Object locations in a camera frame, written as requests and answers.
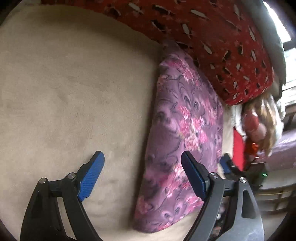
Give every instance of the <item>beige sofa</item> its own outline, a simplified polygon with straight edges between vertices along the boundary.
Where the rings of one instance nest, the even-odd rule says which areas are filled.
[[[83,205],[102,239],[185,237],[196,213],[154,234],[130,228],[159,55],[141,33],[75,7],[19,7],[0,26],[0,218],[17,239],[39,178],[61,179],[96,150],[105,167]],[[224,117],[222,151],[232,154],[227,107]]]

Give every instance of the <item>window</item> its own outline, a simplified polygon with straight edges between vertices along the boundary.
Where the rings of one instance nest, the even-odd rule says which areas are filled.
[[[283,86],[282,100],[287,106],[296,103],[296,39],[291,39],[275,11],[267,3],[264,2],[264,4],[274,21],[285,50],[287,82]]]

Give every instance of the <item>blue gripper pad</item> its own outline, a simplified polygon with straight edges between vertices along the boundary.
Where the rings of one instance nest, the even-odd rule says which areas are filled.
[[[100,151],[92,156],[87,164],[83,164],[76,173],[76,181],[78,182],[77,197],[82,202],[91,194],[94,185],[103,169],[105,163],[104,154]]]
[[[227,153],[224,154],[224,156],[222,156],[221,159],[220,159],[220,164],[221,164],[221,166],[223,168],[224,173],[226,173],[226,174],[231,173],[231,170],[230,170],[230,168],[228,166],[229,160],[231,161],[231,158],[229,157],[229,155]]]
[[[181,155],[181,164],[197,197],[203,201],[206,198],[210,180],[205,166],[198,163],[189,151]]]

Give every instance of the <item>purple floral cushion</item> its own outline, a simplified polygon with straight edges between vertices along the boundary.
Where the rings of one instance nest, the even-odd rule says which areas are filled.
[[[203,202],[195,196],[181,166],[181,154],[191,151],[209,172],[215,172],[222,130],[223,109],[211,84],[188,54],[167,41],[134,229],[157,232],[201,208]]]

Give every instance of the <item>metal screw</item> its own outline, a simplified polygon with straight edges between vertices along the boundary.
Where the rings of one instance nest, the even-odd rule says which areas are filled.
[[[69,179],[73,179],[75,177],[76,177],[76,173],[74,173],[74,172],[71,172],[67,175],[67,178],[69,178]]]
[[[41,183],[41,184],[43,184],[43,183],[45,183],[46,182],[46,178],[45,177],[43,177],[43,178],[41,178],[40,180],[39,180],[39,183]]]
[[[218,174],[215,173],[215,172],[211,172],[210,177],[213,178],[213,179],[216,179],[216,178],[218,178]]]
[[[247,180],[244,178],[244,177],[240,177],[239,180],[242,182],[242,183],[246,183]]]

